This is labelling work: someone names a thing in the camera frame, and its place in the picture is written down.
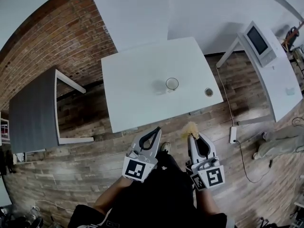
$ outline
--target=red brick wall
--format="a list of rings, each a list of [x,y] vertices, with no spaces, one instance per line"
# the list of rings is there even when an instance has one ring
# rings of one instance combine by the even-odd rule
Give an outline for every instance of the red brick wall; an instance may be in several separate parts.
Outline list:
[[[85,86],[102,79],[100,59],[116,53],[93,0],[49,0],[15,31],[0,52],[0,110],[52,66]],[[59,87],[58,95],[69,90]]]

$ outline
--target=yellow sponge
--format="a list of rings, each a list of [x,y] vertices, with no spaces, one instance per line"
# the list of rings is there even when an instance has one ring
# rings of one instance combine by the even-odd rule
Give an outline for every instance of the yellow sponge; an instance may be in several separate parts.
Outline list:
[[[192,134],[195,139],[199,138],[199,130],[195,122],[188,122],[181,130],[181,137],[187,139]]]

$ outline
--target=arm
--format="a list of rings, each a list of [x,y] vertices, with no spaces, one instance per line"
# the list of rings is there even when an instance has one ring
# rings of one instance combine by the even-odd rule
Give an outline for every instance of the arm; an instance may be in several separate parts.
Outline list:
[[[109,187],[95,202],[93,208],[106,215],[112,208],[117,196],[122,190],[132,184],[132,180],[120,177],[111,187]]]
[[[219,208],[217,207],[212,194],[209,189],[202,191],[195,190],[197,210],[205,214],[206,216],[219,214]]]

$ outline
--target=small cup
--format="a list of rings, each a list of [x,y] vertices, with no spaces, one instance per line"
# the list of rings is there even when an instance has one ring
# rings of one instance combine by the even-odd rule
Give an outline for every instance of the small cup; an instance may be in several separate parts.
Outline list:
[[[167,86],[167,92],[172,92],[177,89],[179,86],[179,82],[176,78],[168,78],[166,81],[166,86]]]

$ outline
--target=wooden floor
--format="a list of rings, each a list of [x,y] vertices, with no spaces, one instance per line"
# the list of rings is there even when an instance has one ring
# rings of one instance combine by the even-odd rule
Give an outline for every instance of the wooden floor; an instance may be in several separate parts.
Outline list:
[[[223,93],[215,70],[219,57],[208,57],[207,60]],[[244,53],[233,54],[219,72],[227,89],[235,122],[269,113],[261,84]],[[291,124],[295,116],[303,116],[303,106],[304,102],[299,103],[277,124],[258,123],[237,127],[237,139],[242,143],[246,169],[253,181],[268,171],[270,161],[251,159],[260,134]],[[232,122],[226,100],[195,115],[184,114],[140,127],[137,131],[112,133],[101,85],[84,95],[58,102],[58,117],[61,137],[95,136],[95,142],[66,145],[33,154],[29,156],[32,162],[17,165],[17,173],[4,178],[16,206],[27,212],[31,206],[39,206],[46,223],[50,222],[52,215],[55,221],[67,227],[72,212],[37,200],[51,201],[67,209],[74,209],[77,204],[92,205],[121,175],[125,152],[136,133],[148,127],[162,128],[161,141],[172,143],[172,155],[184,169],[188,159],[187,144],[180,135],[188,121],[195,121],[199,130],[216,146],[224,164],[226,184],[212,192],[220,209],[234,217],[239,228],[256,227],[261,216],[278,225],[286,224],[294,209],[291,204],[297,178],[300,171],[304,173],[304,154],[278,156],[270,172],[259,183],[250,183],[244,175],[239,146],[228,143]]]

